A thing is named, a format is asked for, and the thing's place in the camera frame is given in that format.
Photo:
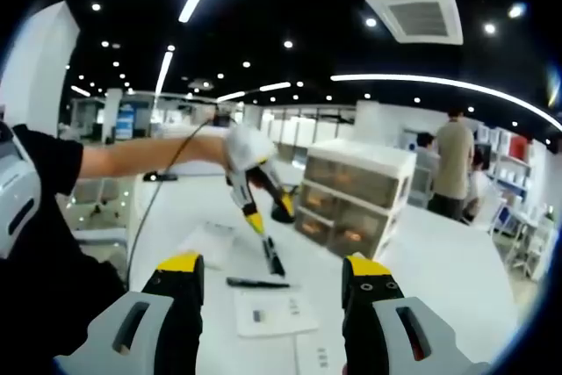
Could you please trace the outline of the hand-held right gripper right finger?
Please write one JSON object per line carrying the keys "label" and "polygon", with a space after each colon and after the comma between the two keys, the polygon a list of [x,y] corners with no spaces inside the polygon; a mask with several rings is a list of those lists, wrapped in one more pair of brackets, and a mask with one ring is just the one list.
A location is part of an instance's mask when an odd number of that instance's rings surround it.
{"label": "hand-held right gripper right finger", "polygon": [[342,261],[345,374],[485,374],[457,347],[456,335],[392,273],[362,256]]}

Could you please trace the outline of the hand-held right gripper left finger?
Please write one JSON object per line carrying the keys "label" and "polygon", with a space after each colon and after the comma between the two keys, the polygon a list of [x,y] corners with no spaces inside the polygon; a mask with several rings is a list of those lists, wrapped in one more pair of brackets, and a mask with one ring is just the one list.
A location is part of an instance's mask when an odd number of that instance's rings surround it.
{"label": "hand-held right gripper left finger", "polygon": [[128,292],[88,326],[87,340],[58,356],[58,374],[193,374],[203,331],[204,259],[160,263],[141,292]]}

